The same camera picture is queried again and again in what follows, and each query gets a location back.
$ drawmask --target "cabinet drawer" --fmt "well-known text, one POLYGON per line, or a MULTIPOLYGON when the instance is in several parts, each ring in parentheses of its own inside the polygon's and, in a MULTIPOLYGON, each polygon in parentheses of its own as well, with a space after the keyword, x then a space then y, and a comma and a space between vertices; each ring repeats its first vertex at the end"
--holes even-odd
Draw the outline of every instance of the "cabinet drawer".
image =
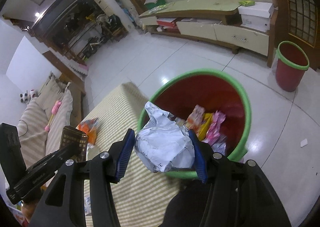
POLYGON ((106 7, 106 8, 103 10, 103 12, 105 12, 105 13, 107 14, 107 16, 111 16, 111 15, 114 14, 113 11, 112 11, 112 9, 111 9, 111 7, 106 7))
POLYGON ((234 44, 268 56, 269 36, 242 27, 218 24, 214 26, 217 40, 234 44))
POLYGON ((98 5, 99 7, 104 10, 108 4, 104 1, 104 0, 94 0, 98 5))
POLYGON ((214 31, 215 24, 198 22, 177 22, 181 34, 217 40, 214 31))
POLYGON ((156 16, 150 16, 150 17, 142 18, 141 22, 144 25, 158 25, 156 16))

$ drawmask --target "wooden tv cabinet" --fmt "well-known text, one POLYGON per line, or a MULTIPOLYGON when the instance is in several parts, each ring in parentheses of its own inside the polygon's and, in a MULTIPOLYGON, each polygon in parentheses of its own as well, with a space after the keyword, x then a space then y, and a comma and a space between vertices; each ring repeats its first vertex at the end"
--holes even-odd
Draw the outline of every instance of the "wooden tv cabinet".
POLYGON ((271 17, 270 30, 264 33, 240 26, 239 6, 238 0, 182 0, 169 3, 166 9, 157 12, 146 11, 140 18, 150 33, 214 43, 230 48, 234 54, 240 47, 246 48, 267 56, 267 65, 271 67, 277 10, 271 17), (158 32, 156 20, 167 17, 199 20, 177 21, 179 31, 158 32))

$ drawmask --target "pink toy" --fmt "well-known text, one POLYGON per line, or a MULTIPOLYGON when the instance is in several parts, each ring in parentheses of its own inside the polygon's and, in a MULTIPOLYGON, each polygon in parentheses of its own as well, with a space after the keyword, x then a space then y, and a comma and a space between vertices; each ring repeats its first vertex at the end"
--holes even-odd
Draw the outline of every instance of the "pink toy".
POLYGON ((53 106, 53 108, 52 108, 52 110, 51 110, 52 115, 51 115, 51 117, 50 117, 50 120, 49 120, 48 124, 47 124, 47 125, 45 126, 45 128, 44 128, 44 130, 45 130, 46 132, 49 132, 49 130, 50 130, 50 124, 51 124, 54 116, 57 114, 58 109, 60 108, 61 104, 62 104, 62 102, 61 102, 61 101, 58 101, 58 100, 57 100, 56 103, 54 104, 54 106, 53 106))

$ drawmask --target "pink wrapper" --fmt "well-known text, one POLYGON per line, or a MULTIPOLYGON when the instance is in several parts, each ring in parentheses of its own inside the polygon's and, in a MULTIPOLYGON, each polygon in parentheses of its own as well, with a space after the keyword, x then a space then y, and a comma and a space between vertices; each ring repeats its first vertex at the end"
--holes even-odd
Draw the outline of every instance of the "pink wrapper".
POLYGON ((220 137, 220 126, 222 122, 226 119, 226 115, 220 111, 216 111, 212 117, 212 123, 208 129, 203 142, 213 145, 220 137))

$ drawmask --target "paper scrap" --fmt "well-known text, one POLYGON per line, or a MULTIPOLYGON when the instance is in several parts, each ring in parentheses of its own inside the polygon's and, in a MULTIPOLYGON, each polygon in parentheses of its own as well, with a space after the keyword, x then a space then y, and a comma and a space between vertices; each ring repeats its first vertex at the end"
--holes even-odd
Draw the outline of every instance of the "paper scrap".
POLYGON ((188 129, 169 119, 172 114, 151 102, 145 104, 150 117, 136 136, 134 149, 144 165, 153 173, 172 168, 191 168, 195 151, 188 129))
POLYGON ((304 139, 303 141, 300 142, 300 146, 301 147, 304 147, 307 144, 308 144, 308 140, 307 139, 304 139))

